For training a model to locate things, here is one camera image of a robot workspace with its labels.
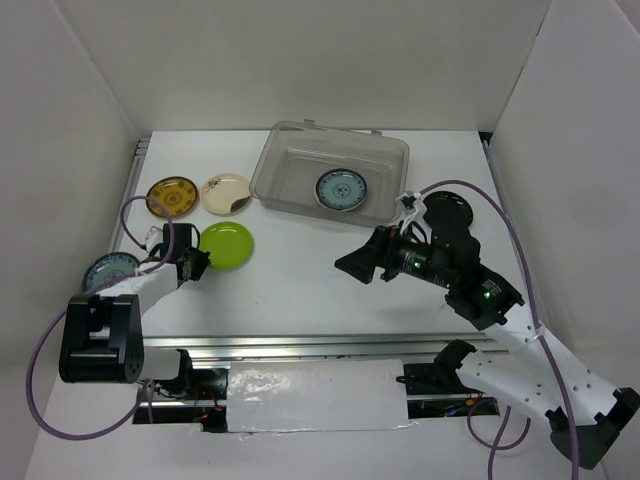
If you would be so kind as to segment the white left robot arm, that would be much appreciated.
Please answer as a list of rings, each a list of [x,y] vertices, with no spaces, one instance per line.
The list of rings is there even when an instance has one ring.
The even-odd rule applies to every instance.
[[[67,305],[59,357],[66,383],[133,384],[144,377],[142,317],[184,283],[198,281],[209,254],[188,247],[174,263],[151,262],[95,293]]]

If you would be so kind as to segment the small blue floral plate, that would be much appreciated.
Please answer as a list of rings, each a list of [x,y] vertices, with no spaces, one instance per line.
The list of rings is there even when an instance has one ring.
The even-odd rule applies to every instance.
[[[368,185],[364,177],[350,169],[333,169],[323,173],[314,186],[316,201],[335,211],[352,211],[366,199]]]

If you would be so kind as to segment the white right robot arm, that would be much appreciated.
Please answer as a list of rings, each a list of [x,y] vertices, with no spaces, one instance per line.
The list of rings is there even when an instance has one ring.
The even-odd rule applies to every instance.
[[[361,248],[335,267],[369,284],[407,274],[445,289],[446,304],[499,343],[526,368],[518,374],[462,340],[435,359],[438,385],[482,391],[548,429],[555,448],[583,469],[593,469],[639,410],[639,395],[617,388],[585,366],[544,325],[504,277],[482,265],[480,244],[467,227],[433,227],[418,243],[398,226],[379,226]]]

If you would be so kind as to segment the lime green plate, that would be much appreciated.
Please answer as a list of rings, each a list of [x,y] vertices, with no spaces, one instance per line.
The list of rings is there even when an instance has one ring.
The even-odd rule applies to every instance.
[[[209,254],[211,269],[233,270],[249,260],[254,242],[242,224],[225,221],[212,224],[201,232],[199,249]]]

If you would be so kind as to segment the yellow patterned plate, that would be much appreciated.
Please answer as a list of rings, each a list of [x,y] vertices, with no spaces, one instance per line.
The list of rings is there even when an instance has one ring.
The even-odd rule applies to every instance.
[[[146,201],[147,210],[156,217],[163,217],[163,206],[170,217],[178,218],[186,215],[198,203],[199,195],[195,183],[185,177],[172,176],[155,182],[148,190],[147,196],[154,201]]]

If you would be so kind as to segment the large blue floral plate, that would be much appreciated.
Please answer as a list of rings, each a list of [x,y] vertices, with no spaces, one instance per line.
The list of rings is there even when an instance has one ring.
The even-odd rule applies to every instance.
[[[109,283],[125,274],[134,273],[140,261],[126,252],[112,252],[98,258],[85,272],[82,280],[84,291]]]

